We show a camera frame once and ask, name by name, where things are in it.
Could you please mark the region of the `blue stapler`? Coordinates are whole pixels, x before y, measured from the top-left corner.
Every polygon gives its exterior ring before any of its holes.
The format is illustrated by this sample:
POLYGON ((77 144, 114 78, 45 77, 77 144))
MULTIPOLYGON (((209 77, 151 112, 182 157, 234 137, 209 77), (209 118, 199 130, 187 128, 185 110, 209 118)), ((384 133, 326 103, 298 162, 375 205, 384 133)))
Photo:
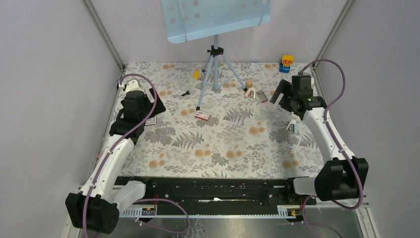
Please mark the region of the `blue stapler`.
POLYGON ((299 131, 297 121, 295 119, 290 120, 286 126, 286 130, 290 130, 293 134, 297 134, 299 131))

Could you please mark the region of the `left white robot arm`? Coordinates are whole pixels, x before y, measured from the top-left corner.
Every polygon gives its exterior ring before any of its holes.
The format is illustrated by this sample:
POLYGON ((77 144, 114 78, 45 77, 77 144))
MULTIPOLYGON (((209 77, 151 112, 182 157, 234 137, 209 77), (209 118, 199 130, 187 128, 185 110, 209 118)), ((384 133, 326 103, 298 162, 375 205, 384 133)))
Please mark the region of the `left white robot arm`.
POLYGON ((137 200, 147 204, 154 196, 153 189, 142 182, 129 182, 113 192, 122 165, 144 132, 146 121, 166 110, 159 97, 148 98, 138 80, 127 82, 123 89, 122 109, 110 126, 103 154, 79 192, 68 194, 65 200, 72 225, 80 228, 85 237, 89 232, 112 233, 120 214, 131 204, 137 200))

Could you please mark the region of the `pink stapler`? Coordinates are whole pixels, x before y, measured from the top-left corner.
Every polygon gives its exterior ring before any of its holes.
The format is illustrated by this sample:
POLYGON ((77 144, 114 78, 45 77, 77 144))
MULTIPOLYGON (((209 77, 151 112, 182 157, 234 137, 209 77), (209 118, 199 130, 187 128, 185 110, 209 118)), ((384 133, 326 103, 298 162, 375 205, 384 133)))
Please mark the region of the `pink stapler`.
POLYGON ((246 98, 255 99, 256 98, 256 90, 255 90, 255 87, 248 88, 247 91, 246 91, 246 93, 245 93, 245 97, 246 98))

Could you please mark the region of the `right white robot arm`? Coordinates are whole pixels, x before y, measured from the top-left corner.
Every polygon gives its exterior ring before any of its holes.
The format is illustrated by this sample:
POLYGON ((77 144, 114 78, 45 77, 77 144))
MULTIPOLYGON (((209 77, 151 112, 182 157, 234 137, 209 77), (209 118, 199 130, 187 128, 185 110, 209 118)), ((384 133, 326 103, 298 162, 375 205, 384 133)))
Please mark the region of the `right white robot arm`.
POLYGON ((284 190, 284 198, 297 204, 304 195, 316 196, 322 201, 363 198, 363 188, 369 165, 345 145, 335 128, 327 104, 315 96, 309 75, 294 75, 292 81, 282 79, 270 100, 298 116, 308 127, 318 146, 324 165, 316 177, 292 178, 284 190))

